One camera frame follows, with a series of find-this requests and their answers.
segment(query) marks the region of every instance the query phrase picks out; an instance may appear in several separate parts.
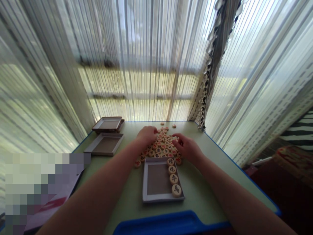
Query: white curtain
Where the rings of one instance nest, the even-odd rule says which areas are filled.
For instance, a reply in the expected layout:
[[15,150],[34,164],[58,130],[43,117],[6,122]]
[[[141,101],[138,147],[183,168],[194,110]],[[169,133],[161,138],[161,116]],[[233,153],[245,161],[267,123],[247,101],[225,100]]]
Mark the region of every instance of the white curtain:
[[[24,7],[81,121],[86,114],[93,122],[186,120],[214,2],[26,1]],[[70,97],[75,80],[80,95]],[[90,130],[87,121],[83,126]]]
[[206,117],[206,131],[243,166],[313,105],[313,2],[243,6]]

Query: wooden game piece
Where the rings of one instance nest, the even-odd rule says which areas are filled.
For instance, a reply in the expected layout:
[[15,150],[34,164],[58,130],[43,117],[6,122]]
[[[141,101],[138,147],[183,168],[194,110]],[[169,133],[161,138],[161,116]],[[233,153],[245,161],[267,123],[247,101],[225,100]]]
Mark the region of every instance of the wooden game piece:
[[172,153],[174,156],[176,156],[177,150],[173,149],[173,150],[171,151],[171,153]]
[[141,161],[137,160],[135,161],[135,168],[139,168],[141,165]]
[[182,189],[178,184],[174,184],[172,186],[172,195],[173,197],[180,197],[180,195],[182,194]]
[[182,164],[182,159],[180,157],[175,158],[176,165]]
[[168,165],[168,166],[172,166],[172,165],[174,165],[174,164],[175,164],[174,159],[169,158],[169,159],[167,160],[167,165]]
[[161,154],[162,152],[163,152],[163,151],[162,151],[161,148],[157,148],[157,149],[156,149],[156,153]]
[[146,156],[141,155],[139,160],[140,160],[141,162],[144,162],[145,159],[146,159]]
[[178,177],[175,174],[171,174],[170,175],[170,182],[172,185],[177,184],[178,183]]
[[176,173],[176,167],[174,167],[173,165],[169,166],[169,175],[175,174],[175,173]]
[[166,155],[168,155],[168,154],[170,153],[170,151],[169,151],[168,149],[164,149],[164,150],[163,150],[163,153],[166,154]]
[[150,150],[149,151],[149,157],[153,157],[154,156],[154,151],[153,150]]

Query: blue table edge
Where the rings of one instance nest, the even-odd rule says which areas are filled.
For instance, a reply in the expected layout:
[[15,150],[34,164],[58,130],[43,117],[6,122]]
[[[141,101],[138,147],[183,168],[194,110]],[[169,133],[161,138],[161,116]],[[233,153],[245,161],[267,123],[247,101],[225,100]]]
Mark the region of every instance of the blue table edge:
[[[92,131],[84,138],[84,140],[73,150],[76,151],[76,149],[88,138],[88,136],[92,133]],[[221,149],[221,147],[206,133],[204,132],[215,144],[216,146]],[[246,177],[248,177],[249,180],[252,181],[252,183],[270,200],[271,203],[276,208],[276,212],[274,212],[277,216],[281,216],[281,210],[279,207],[272,201],[272,199],[246,174],[245,171],[241,169],[234,161],[231,159],[223,149],[221,149],[223,153],[245,174]],[[198,216],[194,211],[181,211],[181,212],[175,212],[175,213],[168,213],[168,214],[162,214],[157,216],[151,216],[141,219],[134,219],[134,220],[127,220],[120,222],[117,227],[114,230],[114,235],[119,234],[139,234],[141,233],[163,233],[163,234],[189,234],[189,233],[197,233],[197,232],[204,232],[209,230],[214,230],[218,228],[226,228],[230,227],[231,224],[228,221],[219,222],[216,224],[211,225],[205,225],[200,221]]]

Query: table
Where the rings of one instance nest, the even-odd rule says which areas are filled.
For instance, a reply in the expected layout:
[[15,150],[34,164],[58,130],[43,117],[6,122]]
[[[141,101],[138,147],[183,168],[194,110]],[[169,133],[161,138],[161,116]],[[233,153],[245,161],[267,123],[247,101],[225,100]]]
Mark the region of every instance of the table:
[[[173,124],[177,125],[176,129],[172,128]],[[124,133],[124,140],[117,153],[136,137],[142,127],[147,125],[156,126],[158,129],[161,127],[160,122],[125,122],[121,130],[121,133]],[[280,214],[279,208],[241,168],[206,133],[197,130],[195,122],[165,122],[165,126],[170,128],[168,134],[183,133],[194,139],[209,159],[273,212]],[[83,152],[96,136],[96,133],[91,132],[74,153]],[[84,170],[76,190],[110,158],[92,157],[91,164]],[[188,234],[229,226],[209,184],[188,161],[184,161],[178,167],[182,189],[186,197],[182,202],[143,204],[143,169],[144,167],[140,167],[131,171],[104,234],[140,234],[145,231],[150,231],[151,234]]]

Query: black character on piece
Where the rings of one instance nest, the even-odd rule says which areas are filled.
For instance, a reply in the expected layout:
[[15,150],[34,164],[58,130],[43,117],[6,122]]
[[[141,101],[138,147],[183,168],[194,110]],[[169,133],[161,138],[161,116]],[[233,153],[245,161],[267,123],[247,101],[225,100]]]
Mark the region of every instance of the black character on piece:
[[179,193],[179,189],[177,188],[177,185],[175,185],[175,190],[174,191]]

